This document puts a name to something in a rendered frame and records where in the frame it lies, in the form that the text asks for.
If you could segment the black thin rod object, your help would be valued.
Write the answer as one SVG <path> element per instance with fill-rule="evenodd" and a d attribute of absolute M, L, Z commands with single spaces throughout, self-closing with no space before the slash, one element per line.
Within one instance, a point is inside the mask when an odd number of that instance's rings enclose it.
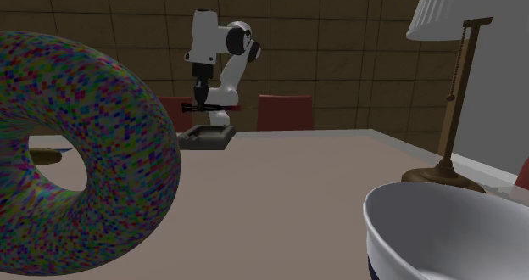
<path fill-rule="evenodd" d="M 209 111 L 221 111 L 224 107 L 216 104 L 193 104 L 193 103 L 182 103 L 181 111 L 186 112 L 209 112 Z"/>

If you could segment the dark grey square tray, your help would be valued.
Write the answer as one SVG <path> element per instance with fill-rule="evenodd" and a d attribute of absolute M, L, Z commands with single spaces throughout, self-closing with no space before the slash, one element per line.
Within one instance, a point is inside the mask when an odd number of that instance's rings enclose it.
<path fill-rule="evenodd" d="M 194 126 L 178 136 L 180 150 L 224 150 L 236 133 L 234 126 Z"/>

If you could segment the brown oblong object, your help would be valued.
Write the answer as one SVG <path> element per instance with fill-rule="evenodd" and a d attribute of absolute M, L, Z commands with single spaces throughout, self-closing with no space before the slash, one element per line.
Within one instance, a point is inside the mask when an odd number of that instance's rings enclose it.
<path fill-rule="evenodd" d="M 35 165 L 51 165 L 61 161 L 62 154 L 56 149 L 31 148 L 31 160 Z"/>

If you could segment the brown lamp with white shade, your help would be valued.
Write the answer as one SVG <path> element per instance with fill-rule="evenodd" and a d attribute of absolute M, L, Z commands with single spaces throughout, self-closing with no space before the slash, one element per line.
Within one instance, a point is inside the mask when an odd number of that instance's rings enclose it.
<path fill-rule="evenodd" d="M 529 0 L 420 0 L 406 36 L 458 40 L 459 51 L 442 158 L 406 171 L 403 181 L 481 191 L 455 171 L 453 154 L 509 172 L 529 169 Z"/>

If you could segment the white bowl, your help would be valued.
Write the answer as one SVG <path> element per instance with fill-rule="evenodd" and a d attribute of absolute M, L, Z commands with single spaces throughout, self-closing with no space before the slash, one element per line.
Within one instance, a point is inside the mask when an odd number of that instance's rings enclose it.
<path fill-rule="evenodd" d="M 363 205 L 370 280 L 529 280 L 529 207 L 423 182 Z"/>

